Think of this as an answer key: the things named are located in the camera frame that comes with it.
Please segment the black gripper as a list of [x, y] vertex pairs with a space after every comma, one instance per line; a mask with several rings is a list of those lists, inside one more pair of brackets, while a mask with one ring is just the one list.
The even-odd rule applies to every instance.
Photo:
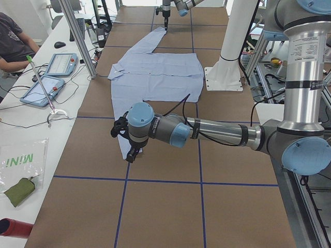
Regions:
[[164, 17], [164, 30], [165, 31], [168, 31], [170, 15], [171, 15], [171, 4], [162, 4], [162, 16]]
[[133, 158], [141, 153], [141, 149], [145, 146], [145, 137], [135, 137], [131, 134], [128, 135], [128, 140], [131, 148], [126, 156], [127, 162], [133, 162]]

